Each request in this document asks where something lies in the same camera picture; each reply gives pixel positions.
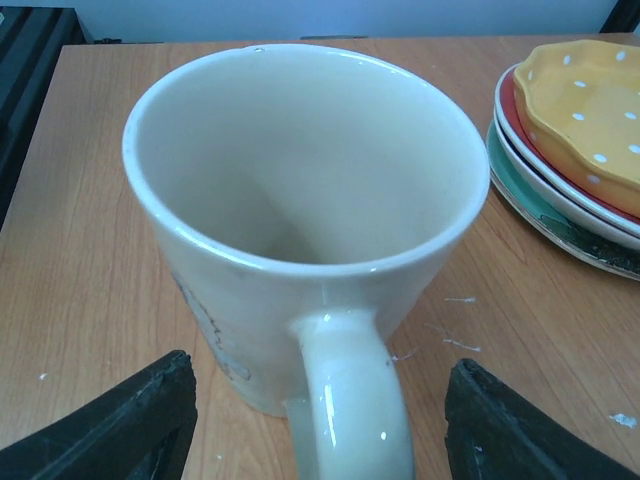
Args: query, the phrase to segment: yellow polka dot plate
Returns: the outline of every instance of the yellow polka dot plate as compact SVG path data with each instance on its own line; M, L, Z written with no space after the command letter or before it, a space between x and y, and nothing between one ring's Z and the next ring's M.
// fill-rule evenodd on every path
M520 122L545 160L640 218L640 47L542 45L515 69L514 83Z

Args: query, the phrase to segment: wall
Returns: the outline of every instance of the wall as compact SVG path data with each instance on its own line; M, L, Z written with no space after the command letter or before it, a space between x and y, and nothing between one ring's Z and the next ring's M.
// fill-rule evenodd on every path
M93 39L276 40L309 35L597 32L616 0L5 0L72 6Z

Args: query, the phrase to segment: red plate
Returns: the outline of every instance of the red plate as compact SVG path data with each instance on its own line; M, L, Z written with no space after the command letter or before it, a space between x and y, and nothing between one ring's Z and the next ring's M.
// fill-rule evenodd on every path
M603 208L606 208L610 212L613 212L616 215L619 215L619 216L621 216L623 218L626 218L630 222L637 223L637 224L640 225L640 218L634 217L633 215L629 215L626 212L618 210L617 208L609 205L608 203L603 202L599 198L594 197L593 195L591 195L590 193L586 192L585 190L580 188L578 185L573 183L567 177L562 175L558 170L556 170L553 167L553 165L551 165L549 162L547 162L547 160L540 154L540 152L538 152L538 150L536 150L536 147L533 146L533 144L531 143L531 141L529 140L527 135L524 133L524 128L522 128L522 124L520 123L520 118L518 117L518 112L516 110L516 101L513 98L513 93L514 93L514 84L513 84L513 69L512 69L504 77L504 81L502 82L502 85L500 86L500 103L502 104L501 105L502 106L502 110L504 111L504 116L507 118L507 122L509 122L509 125L516 132L516 135L518 135L518 138L522 141L522 143L524 143L527 146L527 148L529 150L531 150L531 152L533 154L535 154L535 156L540 159L540 161L544 162L560 178L562 178L562 180L564 182L566 182L569 185L571 185L571 187L573 187L575 190L578 190L585 197L590 198L591 200L596 202L598 205L600 205Z

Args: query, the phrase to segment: teal plate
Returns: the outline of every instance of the teal plate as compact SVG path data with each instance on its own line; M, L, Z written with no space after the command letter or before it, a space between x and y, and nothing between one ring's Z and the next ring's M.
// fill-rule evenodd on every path
M515 170L500 144L493 122L487 133L491 181L533 228L583 262L640 281L640 252L605 240L556 211Z

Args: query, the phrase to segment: white paint speck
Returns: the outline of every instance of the white paint speck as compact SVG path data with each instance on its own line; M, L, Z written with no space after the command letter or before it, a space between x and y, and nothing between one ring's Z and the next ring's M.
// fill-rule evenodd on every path
M397 355L394 355L393 357L391 357L391 360L393 360L394 362L401 362L403 360L406 360L407 358L413 357L416 353L418 353L418 347L414 348L403 357L398 357Z
M638 421L634 417L627 417L624 413L609 415L609 418L623 427L631 429L636 428L636 425L638 425Z
M442 328L442 327L438 327L436 325L431 325L430 323L425 323L424 326L428 327L428 328L430 328L432 330L435 330L436 332L441 332L441 333L445 333L445 334L449 335L449 331L444 329L444 328Z
M453 340L451 338L445 338L443 340L445 343L450 343L451 345L455 345L456 347L464 348L466 350L473 350L474 352L481 352L481 347L470 347L469 345L465 345L464 343L458 342L457 340Z
M476 297L468 297L468 298L445 298L445 302L462 302L462 303L474 303L476 301Z

